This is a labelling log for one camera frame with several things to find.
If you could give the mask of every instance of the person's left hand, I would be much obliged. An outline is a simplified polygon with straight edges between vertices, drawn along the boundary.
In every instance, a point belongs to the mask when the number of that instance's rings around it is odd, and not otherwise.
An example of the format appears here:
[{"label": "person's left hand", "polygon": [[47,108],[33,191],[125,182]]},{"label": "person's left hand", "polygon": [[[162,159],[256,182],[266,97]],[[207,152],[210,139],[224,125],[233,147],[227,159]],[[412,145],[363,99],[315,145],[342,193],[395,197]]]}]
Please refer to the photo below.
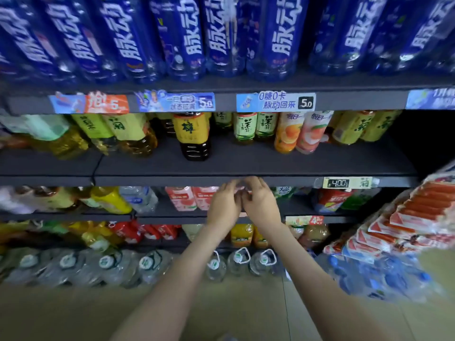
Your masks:
[{"label": "person's left hand", "polygon": [[210,208],[207,212],[207,226],[217,228],[222,231],[225,237],[242,211],[242,200],[240,194],[235,194],[237,179],[223,184],[213,195]]}]

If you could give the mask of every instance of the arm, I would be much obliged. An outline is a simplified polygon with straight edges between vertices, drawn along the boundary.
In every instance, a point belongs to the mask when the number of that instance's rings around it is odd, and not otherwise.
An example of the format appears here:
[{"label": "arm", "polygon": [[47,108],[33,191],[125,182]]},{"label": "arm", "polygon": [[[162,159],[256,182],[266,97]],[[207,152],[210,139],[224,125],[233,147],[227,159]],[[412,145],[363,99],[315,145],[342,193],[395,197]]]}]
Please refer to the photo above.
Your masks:
[{"label": "arm", "polygon": [[242,194],[248,217],[280,255],[295,288],[324,341],[391,340],[355,299],[345,294],[310,257],[281,223],[280,212],[270,188],[258,177],[248,177],[252,198]]},{"label": "arm", "polygon": [[213,196],[206,225],[172,264],[151,294],[133,311],[111,341],[178,340],[192,300],[213,250],[234,226],[241,211],[237,181],[223,184]]}]

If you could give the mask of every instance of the store shelf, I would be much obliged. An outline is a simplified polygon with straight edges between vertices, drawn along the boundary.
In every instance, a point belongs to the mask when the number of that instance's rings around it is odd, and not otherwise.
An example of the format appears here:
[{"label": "store shelf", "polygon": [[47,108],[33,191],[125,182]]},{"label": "store shelf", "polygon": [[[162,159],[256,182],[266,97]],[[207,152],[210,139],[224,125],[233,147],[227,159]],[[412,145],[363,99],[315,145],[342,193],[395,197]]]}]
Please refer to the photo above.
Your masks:
[{"label": "store shelf", "polygon": [[0,151],[0,185],[89,186],[102,154],[95,150],[72,160],[32,149]]},{"label": "store shelf", "polygon": [[[236,110],[236,94],[260,92],[262,90],[283,90],[288,93],[316,92],[317,110],[361,110],[405,108],[408,92],[413,89],[450,87],[454,85],[451,76],[423,75],[413,72],[396,76],[373,76],[355,73],[343,77],[321,76],[311,73],[307,66],[300,65],[296,74],[285,81],[259,82],[241,75],[223,79],[207,75],[191,83],[165,78],[155,84],[136,85],[121,82],[115,85],[84,84],[76,87],[59,87],[66,94],[88,93],[100,90],[108,94],[126,94],[130,112],[139,112],[134,92],[146,89],[166,90],[173,93],[214,92],[217,111]],[[43,86],[15,86],[3,84],[12,114],[53,114],[47,96],[55,89]]]},{"label": "store shelf", "polygon": [[176,139],[164,139],[149,158],[126,154],[103,157],[94,174],[96,185],[219,186],[233,178],[258,175],[270,186],[321,187],[324,176],[374,176],[381,187],[413,187],[418,177],[393,140],[351,146],[321,144],[311,155],[280,154],[272,143],[248,146],[232,134],[212,137],[212,156],[186,160]]},{"label": "store shelf", "polygon": [[[291,199],[278,200],[281,217],[298,215],[319,215],[311,207],[309,200],[304,196],[293,196]],[[203,224],[207,212],[196,209],[191,212],[179,212],[168,198],[162,197],[158,202],[156,211],[149,215],[137,215],[137,221],[141,224]],[[357,218],[355,212],[340,211],[333,214],[325,214],[325,223],[355,223]],[[246,217],[238,218],[237,223],[251,223]]]},{"label": "store shelf", "polygon": [[110,214],[105,210],[90,209],[83,213],[43,213],[36,212],[33,214],[10,214],[0,212],[0,221],[8,220],[44,220],[44,221],[128,221],[131,220],[131,214]]}]

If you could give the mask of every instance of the person's right hand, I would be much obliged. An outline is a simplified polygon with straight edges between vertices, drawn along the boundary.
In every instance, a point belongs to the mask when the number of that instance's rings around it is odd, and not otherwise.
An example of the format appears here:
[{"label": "person's right hand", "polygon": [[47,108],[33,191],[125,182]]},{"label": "person's right hand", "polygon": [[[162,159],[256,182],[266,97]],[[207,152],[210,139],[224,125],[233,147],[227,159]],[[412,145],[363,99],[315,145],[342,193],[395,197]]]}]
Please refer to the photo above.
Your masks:
[{"label": "person's right hand", "polygon": [[273,192],[262,178],[252,176],[244,181],[251,187],[253,195],[242,191],[242,205],[251,221],[263,230],[281,225],[281,215]]}]

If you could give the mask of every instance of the orange price tag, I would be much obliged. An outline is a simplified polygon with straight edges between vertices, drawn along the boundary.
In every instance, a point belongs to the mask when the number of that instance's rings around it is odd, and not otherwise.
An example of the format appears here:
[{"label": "orange price tag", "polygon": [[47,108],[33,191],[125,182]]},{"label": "orange price tag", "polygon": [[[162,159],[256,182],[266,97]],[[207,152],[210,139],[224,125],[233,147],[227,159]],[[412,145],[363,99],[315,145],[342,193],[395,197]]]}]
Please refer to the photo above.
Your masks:
[{"label": "orange price tag", "polygon": [[124,94],[106,94],[100,91],[86,95],[84,113],[88,114],[128,114],[130,108]]}]

